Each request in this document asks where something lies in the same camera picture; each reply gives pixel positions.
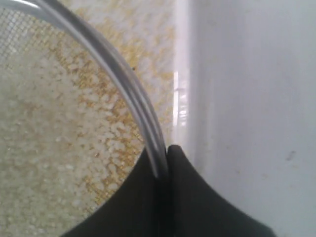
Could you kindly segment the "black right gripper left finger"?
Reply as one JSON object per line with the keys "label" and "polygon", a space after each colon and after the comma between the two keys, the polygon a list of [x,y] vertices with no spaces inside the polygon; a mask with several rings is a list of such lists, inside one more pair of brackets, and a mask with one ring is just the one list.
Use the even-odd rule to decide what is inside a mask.
{"label": "black right gripper left finger", "polygon": [[64,233],[65,237],[157,237],[156,179],[142,151],[121,187],[92,215]]}

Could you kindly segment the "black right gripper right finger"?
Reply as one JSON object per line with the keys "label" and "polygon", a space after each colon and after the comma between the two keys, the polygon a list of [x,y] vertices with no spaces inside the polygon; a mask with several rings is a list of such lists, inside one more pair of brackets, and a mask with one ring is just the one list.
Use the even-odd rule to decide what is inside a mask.
{"label": "black right gripper right finger", "polygon": [[167,152],[177,237],[272,237],[273,230],[217,194],[192,166],[182,148]]}

